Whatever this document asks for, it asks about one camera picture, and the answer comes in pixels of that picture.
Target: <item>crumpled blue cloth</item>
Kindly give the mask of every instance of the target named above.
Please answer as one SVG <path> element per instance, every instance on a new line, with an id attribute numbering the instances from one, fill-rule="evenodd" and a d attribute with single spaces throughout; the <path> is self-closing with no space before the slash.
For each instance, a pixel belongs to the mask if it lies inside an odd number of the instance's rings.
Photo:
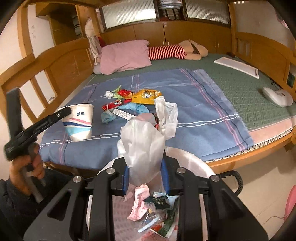
<path id="1" fill-rule="evenodd" d="M 115 118 L 116 118 L 115 114 L 113 114 L 109 110 L 106 110 L 101 114 L 101 120 L 104 124 L 108 124 L 110 121 L 115 120 Z"/>
<path id="2" fill-rule="evenodd" d="M 136 111 L 138 114 L 149 113 L 149 110 L 143 104 L 137 104 L 137 103 L 132 103 L 132 102 L 129 102 L 125 105 L 120 105 L 117 108 L 120 110 Z"/>

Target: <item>pink paper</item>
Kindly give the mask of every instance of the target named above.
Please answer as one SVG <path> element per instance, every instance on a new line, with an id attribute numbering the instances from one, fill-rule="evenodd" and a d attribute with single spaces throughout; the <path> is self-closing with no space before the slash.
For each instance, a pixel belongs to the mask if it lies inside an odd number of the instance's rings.
<path id="1" fill-rule="evenodd" d="M 129 220 L 140 220 L 147 212 L 148 208 L 145 207 L 144 200 L 150 196 L 149 188 L 146 184 L 142 184 L 140 187 L 135 188 L 135 202 L 132 207 L 132 212 L 128 216 Z"/>

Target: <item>label tag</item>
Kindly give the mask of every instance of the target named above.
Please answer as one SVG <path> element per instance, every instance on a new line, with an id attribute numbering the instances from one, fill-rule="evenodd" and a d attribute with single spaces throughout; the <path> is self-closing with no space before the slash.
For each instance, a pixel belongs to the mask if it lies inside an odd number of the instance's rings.
<path id="1" fill-rule="evenodd" d="M 129 113 L 125 112 L 125 111 L 119 110 L 117 108 L 114 108 L 113 114 L 115 114 L 117 116 L 120 116 L 120 117 L 122 117 L 122 118 L 124 118 L 124 119 L 126 119 L 128 121 L 130 121 L 130 120 L 132 120 L 132 119 L 135 118 L 134 115 L 129 114 Z"/>

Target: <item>hand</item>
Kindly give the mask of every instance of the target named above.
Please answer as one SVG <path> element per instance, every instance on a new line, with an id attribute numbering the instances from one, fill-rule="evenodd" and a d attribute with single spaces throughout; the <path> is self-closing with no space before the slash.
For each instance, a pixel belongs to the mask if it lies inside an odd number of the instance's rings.
<path id="1" fill-rule="evenodd" d="M 39 180 L 44 178 L 44 168 L 41 160 L 41 156 L 39 155 L 39 145 L 36 145 L 34 152 L 37 154 L 35 159 L 32 161 L 32 165 L 34 170 L 32 171 L 32 175 L 37 177 Z M 31 157 L 27 156 L 19 156 L 14 159 L 9 167 L 9 179 L 11 183 L 22 193 L 27 196 L 31 195 L 31 191 L 24 181 L 23 176 L 21 175 L 20 171 L 23 167 L 31 163 Z"/>

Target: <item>yellow snack bag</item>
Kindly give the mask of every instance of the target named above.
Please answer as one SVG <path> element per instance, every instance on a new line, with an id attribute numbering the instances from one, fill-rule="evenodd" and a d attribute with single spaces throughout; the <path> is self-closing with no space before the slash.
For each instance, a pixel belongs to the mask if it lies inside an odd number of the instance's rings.
<path id="1" fill-rule="evenodd" d="M 162 93 L 157 90 L 140 90 L 132 96 L 133 103 L 137 104 L 154 104 L 154 99 L 161 96 Z"/>

